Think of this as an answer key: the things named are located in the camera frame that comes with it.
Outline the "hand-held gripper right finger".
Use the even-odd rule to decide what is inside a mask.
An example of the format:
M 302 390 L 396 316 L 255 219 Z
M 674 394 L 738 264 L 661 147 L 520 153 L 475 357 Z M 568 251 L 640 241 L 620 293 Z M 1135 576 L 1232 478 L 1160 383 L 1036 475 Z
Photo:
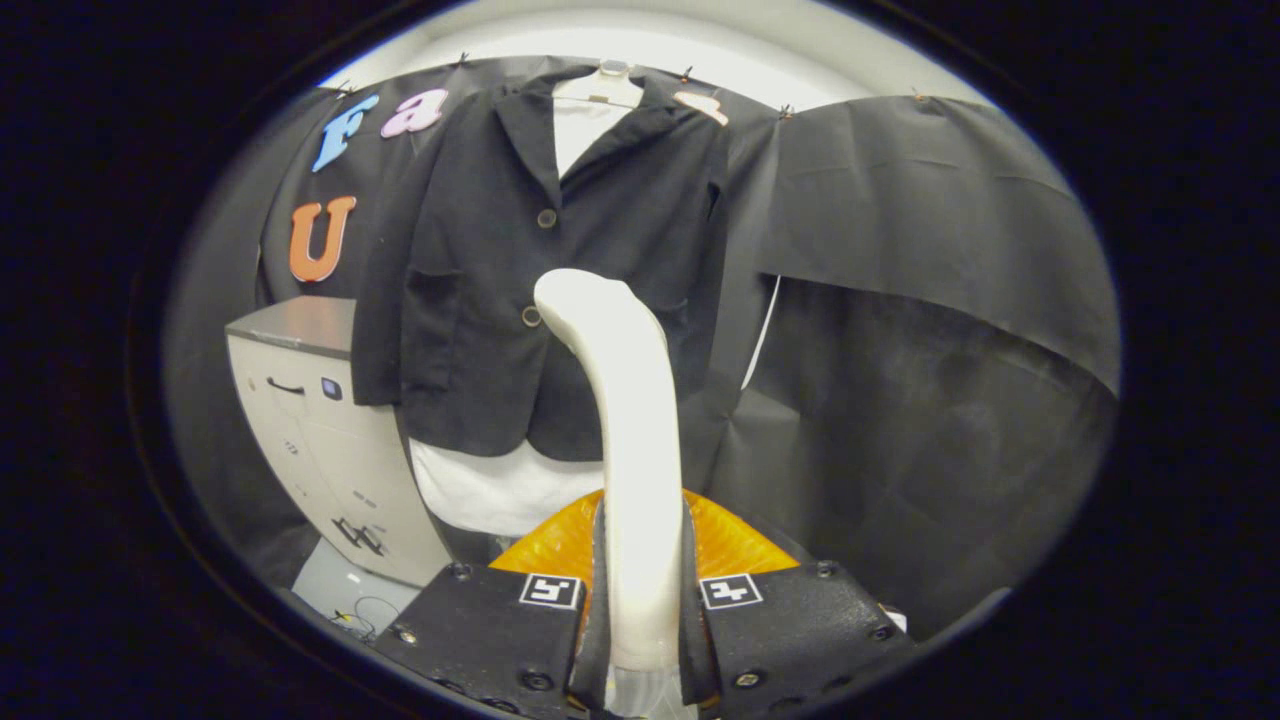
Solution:
M 915 641 L 838 562 L 684 493 L 680 694 L 700 719 L 797 719 L 897 671 Z

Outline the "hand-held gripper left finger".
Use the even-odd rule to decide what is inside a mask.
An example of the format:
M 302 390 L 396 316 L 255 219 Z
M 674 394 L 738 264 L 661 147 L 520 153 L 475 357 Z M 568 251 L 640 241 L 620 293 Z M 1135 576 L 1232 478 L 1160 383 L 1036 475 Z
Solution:
M 576 662 L 593 611 L 602 492 L 489 564 L 443 568 L 380 634 L 385 659 L 438 689 L 530 719 L 603 719 L 607 656 Z

